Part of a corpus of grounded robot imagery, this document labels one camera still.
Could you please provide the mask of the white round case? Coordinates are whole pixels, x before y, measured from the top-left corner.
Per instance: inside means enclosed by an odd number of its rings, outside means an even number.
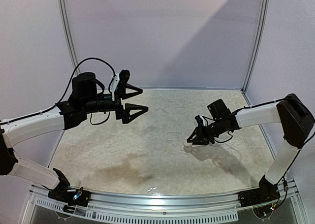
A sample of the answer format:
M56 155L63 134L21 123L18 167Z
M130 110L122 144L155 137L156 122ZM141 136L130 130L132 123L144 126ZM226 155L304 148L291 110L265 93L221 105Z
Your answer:
M189 153L194 149L194 146L191 143L188 143L187 140L185 139L183 141L183 149L185 152Z

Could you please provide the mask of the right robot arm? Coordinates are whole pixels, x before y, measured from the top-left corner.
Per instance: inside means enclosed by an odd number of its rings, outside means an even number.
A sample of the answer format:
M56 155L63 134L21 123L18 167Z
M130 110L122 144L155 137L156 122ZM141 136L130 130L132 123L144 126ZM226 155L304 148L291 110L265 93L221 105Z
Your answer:
M315 136L315 117L296 94L235 111L231 111L222 99L218 99L210 103L207 109L211 116L195 117L196 127L186 139L186 147L215 144L222 134L231 135L237 130L253 126L277 125L282 131L281 146L262 178L267 183L254 192L258 202L265 202L273 195L271 185L277 185L286 176L303 147Z

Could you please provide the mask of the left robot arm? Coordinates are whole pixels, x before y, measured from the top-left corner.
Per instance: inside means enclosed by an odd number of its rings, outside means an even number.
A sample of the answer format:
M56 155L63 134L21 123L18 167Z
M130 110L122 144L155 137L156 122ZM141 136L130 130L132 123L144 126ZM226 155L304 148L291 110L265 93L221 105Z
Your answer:
M72 93L68 100L58 102L52 109L39 111L22 118L5 120L0 125L0 174L24 178L38 183L62 201L70 201L73 190L63 173L55 168L48 169L14 152L13 147L23 141L50 132L68 130L80 125L88 114L114 112L116 120L128 124L148 112L147 106L122 104L142 94L142 89L128 84L130 72L122 70L113 77L111 93L97 92L104 85L92 72L84 72L72 79Z

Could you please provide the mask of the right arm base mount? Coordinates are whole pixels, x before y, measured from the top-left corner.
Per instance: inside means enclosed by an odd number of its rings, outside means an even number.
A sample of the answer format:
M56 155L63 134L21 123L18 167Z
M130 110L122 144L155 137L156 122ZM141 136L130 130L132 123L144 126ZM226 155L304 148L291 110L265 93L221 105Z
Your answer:
M278 185L270 183L265 178L265 175L260 179L258 188L238 192L238 200L241 207L248 207L278 200L280 197Z

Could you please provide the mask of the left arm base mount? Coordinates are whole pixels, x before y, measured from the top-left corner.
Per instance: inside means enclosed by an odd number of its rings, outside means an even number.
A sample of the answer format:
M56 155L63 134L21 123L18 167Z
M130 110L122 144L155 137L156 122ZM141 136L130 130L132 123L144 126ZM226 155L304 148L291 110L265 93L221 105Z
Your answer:
M92 193L84 190L82 187L71 188L70 186L57 186L50 190L48 197L57 201L67 203L68 206L82 206L87 207Z

